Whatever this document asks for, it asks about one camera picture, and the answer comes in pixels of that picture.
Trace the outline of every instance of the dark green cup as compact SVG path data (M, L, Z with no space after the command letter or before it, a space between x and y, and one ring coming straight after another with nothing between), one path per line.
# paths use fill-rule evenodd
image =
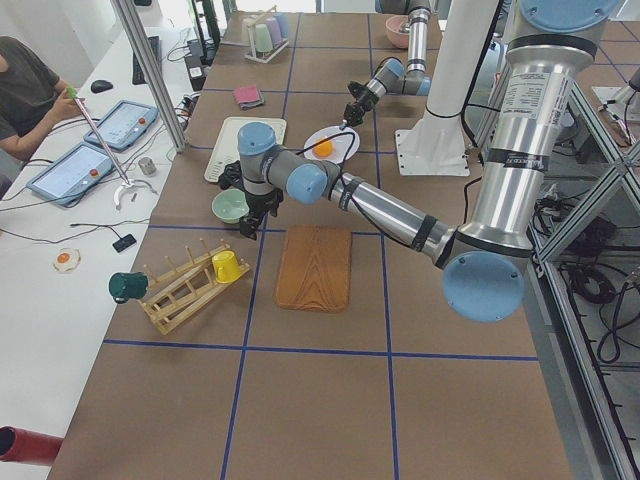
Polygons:
M109 280L109 293L116 303L125 303L131 298L142 298L147 293L149 279L142 272L114 273Z

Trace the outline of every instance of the red cup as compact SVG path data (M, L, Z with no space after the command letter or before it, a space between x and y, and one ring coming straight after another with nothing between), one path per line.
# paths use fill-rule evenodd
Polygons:
M0 428L0 461L53 465L62 438L15 427Z

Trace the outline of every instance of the blue tablet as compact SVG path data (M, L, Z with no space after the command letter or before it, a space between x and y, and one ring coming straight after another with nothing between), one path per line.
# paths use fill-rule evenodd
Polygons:
M98 131L112 150L122 152L144 135L156 118L156 107L121 100L98 122ZM84 141L100 145L93 130L84 136Z
M107 153L94 145L80 143L33 177L27 188L45 200L67 205L111 173Z

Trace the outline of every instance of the brown cutting board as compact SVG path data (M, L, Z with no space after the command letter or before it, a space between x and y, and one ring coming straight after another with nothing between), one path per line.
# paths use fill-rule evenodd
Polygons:
M276 285L276 305L337 313L349 304L351 232L295 226L287 230Z

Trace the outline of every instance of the white table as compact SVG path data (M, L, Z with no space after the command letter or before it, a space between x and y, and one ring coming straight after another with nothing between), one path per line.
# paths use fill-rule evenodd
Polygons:
M160 35L165 56L178 42L184 43L187 33L147 29L148 35ZM165 59L162 70L172 102L177 105L183 95L191 92L184 63ZM131 84L131 74L131 48L123 33L79 89L92 116L101 117L121 99L154 104L146 85ZM114 88L92 94L89 86L96 79L109 80ZM74 125L52 133L33 158L55 160L79 143L88 126L86 123ZM162 119L158 117L142 139L118 155L120 160L128 159L163 128ZM171 139L164 131L144 154L153 159L156 174L145 177L136 167L129 175L150 181L160 192L171 168L168 157L173 155ZM5 198L18 192L42 168L44 166L25 167ZM90 228L69 227L74 222L114 224L149 218L158 196L146 188L129 191L123 196L122 209L118 212L113 194L120 181L115 174L111 178L114 180L91 190L72 209L42 204L0 211L0 228L33 238L57 240ZM25 190L14 200L1 201L0 210L40 201L30 190ZM109 229L58 245L6 233L0 235L0 426L11 425L64 437L116 307L108 296L109 278L115 272L130 271L147 225L122 225L115 229L121 236L133 234L138 243L117 253L112 247L117 236ZM82 259L74 271L59 273L54 269L53 261L61 248L80 251ZM0 478L44 479L48 471L48 467L0 463Z

